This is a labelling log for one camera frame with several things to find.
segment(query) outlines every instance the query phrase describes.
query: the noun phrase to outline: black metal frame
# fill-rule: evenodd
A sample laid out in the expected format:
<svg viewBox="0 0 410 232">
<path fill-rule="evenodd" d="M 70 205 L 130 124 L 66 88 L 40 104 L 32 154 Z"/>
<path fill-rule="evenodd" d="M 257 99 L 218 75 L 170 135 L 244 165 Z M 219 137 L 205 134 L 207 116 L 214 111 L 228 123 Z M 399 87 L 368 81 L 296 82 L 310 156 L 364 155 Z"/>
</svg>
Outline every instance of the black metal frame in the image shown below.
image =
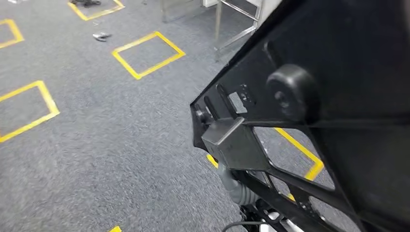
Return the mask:
<svg viewBox="0 0 410 232">
<path fill-rule="evenodd" d="M 234 176 L 306 232 L 339 231 L 309 196 L 363 232 L 410 231 L 407 2 L 284 0 L 190 105 L 194 146 L 207 150 L 209 125 L 230 118 L 243 117 L 249 128 L 301 130 L 334 190 L 272 164 L 260 169 L 287 183 L 294 204 L 246 172 L 254 167 L 232 169 Z M 234 92 L 247 113 L 236 113 Z"/>
</svg>

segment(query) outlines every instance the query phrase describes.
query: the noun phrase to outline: gray hose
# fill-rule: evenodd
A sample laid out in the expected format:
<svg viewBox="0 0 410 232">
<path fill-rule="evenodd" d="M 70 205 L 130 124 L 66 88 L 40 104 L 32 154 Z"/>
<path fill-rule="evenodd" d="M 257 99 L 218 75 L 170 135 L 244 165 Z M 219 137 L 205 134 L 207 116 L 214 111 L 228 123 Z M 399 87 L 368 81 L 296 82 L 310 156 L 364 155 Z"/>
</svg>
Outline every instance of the gray hose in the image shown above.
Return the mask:
<svg viewBox="0 0 410 232">
<path fill-rule="evenodd" d="M 232 174 L 226 169 L 221 162 L 218 164 L 218 175 L 223 186 L 228 191 L 232 201 L 238 205 L 246 205 L 255 203 L 259 196 L 252 192 L 248 187 L 234 180 Z"/>
</svg>

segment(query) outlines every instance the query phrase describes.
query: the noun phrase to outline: debris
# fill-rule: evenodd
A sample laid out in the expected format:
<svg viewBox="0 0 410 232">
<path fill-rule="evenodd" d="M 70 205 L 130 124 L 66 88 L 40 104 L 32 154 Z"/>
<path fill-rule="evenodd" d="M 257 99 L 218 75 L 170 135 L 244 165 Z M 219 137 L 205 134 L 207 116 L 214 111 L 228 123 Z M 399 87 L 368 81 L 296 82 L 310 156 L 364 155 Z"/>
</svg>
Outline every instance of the debris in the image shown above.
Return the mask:
<svg viewBox="0 0 410 232">
<path fill-rule="evenodd" d="M 92 5 L 101 5 L 101 1 L 98 0 L 70 0 L 70 3 L 74 5 L 82 3 L 85 8 L 89 8 Z"/>
<path fill-rule="evenodd" d="M 92 36 L 94 37 L 94 39 L 96 39 L 100 42 L 107 42 L 107 38 L 111 37 L 112 34 L 108 34 L 108 33 L 105 33 L 105 32 L 98 32 L 98 33 L 92 34 Z"/>
</svg>

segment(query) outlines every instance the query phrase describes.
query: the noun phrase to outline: black cable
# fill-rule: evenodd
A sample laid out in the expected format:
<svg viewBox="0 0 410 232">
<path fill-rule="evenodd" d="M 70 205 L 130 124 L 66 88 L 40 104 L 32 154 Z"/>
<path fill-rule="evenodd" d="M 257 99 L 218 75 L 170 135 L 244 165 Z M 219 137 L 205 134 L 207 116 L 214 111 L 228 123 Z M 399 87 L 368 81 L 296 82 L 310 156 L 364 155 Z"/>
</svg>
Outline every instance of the black cable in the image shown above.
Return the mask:
<svg viewBox="0 0 410 232">
<path fill-rule="evenodd" d="M 234 226 L 241 226 L 241 225 L 269 225 L 269 223 L 264 222 L 264 221 L 237 221 L 233 222 L 231 224 L 228 224 L 225 226 L 225 228 L 222 229 L 221 232 L 226 232 L 229 228 L 234 227 Z"/>
</svg>

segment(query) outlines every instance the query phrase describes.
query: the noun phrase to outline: yellow tape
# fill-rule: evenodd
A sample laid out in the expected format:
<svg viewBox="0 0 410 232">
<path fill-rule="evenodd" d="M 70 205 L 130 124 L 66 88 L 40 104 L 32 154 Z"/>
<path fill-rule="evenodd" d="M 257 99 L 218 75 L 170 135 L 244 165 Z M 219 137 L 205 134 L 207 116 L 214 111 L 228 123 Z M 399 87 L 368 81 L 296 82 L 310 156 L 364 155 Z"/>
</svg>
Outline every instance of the yellow tape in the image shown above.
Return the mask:
<svg viewBox="0 0 410 232">
<path fill-rule="evenodd" d="M 119 226 L 115 226 L 110 232 L 121 232 L 121 228 Z"/>
<path fill-rule="evenodd" d="M 0 43 L 0 48 L 4 48 L 7 46 L 10 46 L 12 44 L 24 41 L 23 35 L 21 34 L 20 30 L 18 29 L 17 25 L 15 24 L 15 22 L 11 19 L 4 19 L 0 21 L 0 25 L 1 24 L 7 24 L 12 32 L 12 34 L 14 35 L 14 39 L 9 40 L 7 42 L 4 43 Z"/>
<path fill-rule="evenodd" d="M 309 169 L 309 171 L 305 174 L 305 178 L 313 181 L 317 175 L 322 171 L 324 165 L 323 162 L 317 158 L 311 151 L 309 151 L 306 147 L 304 147 L 300 142 L 298 142 L 296 139 L 294 139 L 290 134 L 288 134 L 284 129 L 282 128 L 274 128 L 279 134 L 281 134 L 285 139 L 287 139 L 291 144 L 293 144 L 296 148 L 298 148 L 303 154 L 305 154 L 307 157 L 309 157 L 315 164 Z M 291 200 L 295 200 L 294 197 L 289 194 L 288 197 Z"/>
<path fill-rule="evenodd" d="M 41 117 L 41 118 L 39 118 L 39 119 L 25 125 L 25 126 L 23 126 L 23 127 L 20 127 L 18 129 L 16 129 L 15 131 L 13 131 L 11 133 L 8 133 L 4 136 L 0 136 L 0 143 L 6 141 L 8 139 L 11 139 L 11 138 L 13 138 L 13 137 L 25 132 L 25 131 L 28 131 L 31 128 L 33 128 L 33 127 L 39 125 L 40 123 L 43 123 L 43 122 L 57 116 L 60 113 L 60 111 L 58 110 L 56 104 L 54 103 L 53 99 L 51 98 L 51 95 L 48 92 L 48 89 L 45 87 L 45 84 L 44 84 L 43 81 L 35 81 L 35 82 L 33 82 L 29 85 L 26 85 L 24 87 L 21 87 L 19 89 L 14 90 L 14 91 L 6 94 L 6 95 L 3 95 L 3 96 L 0 97 L 0 102 L 4 101 L 6 99 L 9 99 L 9 98 L 11 98 L 11 97 L 13 97 L 17 94 L 20 94 L 24 91 L 27 91 L 31 88 L 34 88 L 34 87 L 39 88 L 40 93 L 41 93 L 41 95 L 42 95 L 42 97 L 45 101 L 45 104 L 47 105 L 48 109 L 50 110 L 50 113 L 47 114 L 46 116 L 43 116 L 43 117 Z"/>
<path fill-rule="evenodd" d="M 209 162 L 211 162 L 214 167 L 218 168 L 218 163 L 215 161 L 212 155 L 208 154 L 206 155 L 206 157 L 208 158 Z"/>
<path fill-rule="evenodd" d="M 71 9 L 72 9 L 82 20 L 88 21 L 88 20 L 92 20 L 92 19 L 101 17 L 101 16 L 103 16 L 103 15 L 110 14 L 110 13 L 115 12 L 115 11 L 119 11 L 119 10 L 121 10 L 122 8 L 125 7 L 119 0 L 113 0 L 113 1 L 117 4 L 116 7 L 111 8 L 111 9 L 108 9 L 108 10 L 104 10 L 104 11 L 101 11 L 101 12 L 94 13 L 94 14 L 92 14 L 92 15 L 90 15 L 90 16 L 86 16 L 85 14 L 83 14 L 83 13 L 78 9 L 78 7 L 77 7 L 76 5 L 74 5 L 74 4 L 72 4 L 72 3 L 68 2 L 68 5 L 71 7 Z"/>
<path fill-rule="evenodd" d="M 131 65 L 129 65 L 121 56 L 120 56 L 120 52 L 127 50 L 131 47 L 137 46 L 139 44 L 142 44 L 143 42 L 146 42 L 154 37 L 160 37 L 164 42 L 166 42 L 171 48 L 173 48 L 177 54 L 169 57 L 168 59 L 152 66 L 151 68 L 141 72 L 141 73 L 137 73 L 132 67 Z M 118 60 L 118 62 L 120 62 L 120 64 L 122 64 L 122 66 L 137 80 L 141 79 L 143 76 L 146 76 L 150 73 L 152 73 L 153 71 L 171 63 L 172 61 L 175 61 L 181 57 L 183 57 L 185 55 L 185 52 L 183 52 L 181 49 L 179 49 L 174 43 L 172 43 L 170 40 L 168 40 L 167 38 L 165 38 L 165 36 L 163 36 L 161 33 L 159 33 L 158 31 L 155 31 L 147 36 L 144 36 L 143 38 L 136 40 L 132 43 L 129 43 L 127 45 L 124 45 L 122 47 L 116 48 L 113 52 L 112 52 L 113 56 Z"/>
</svg>

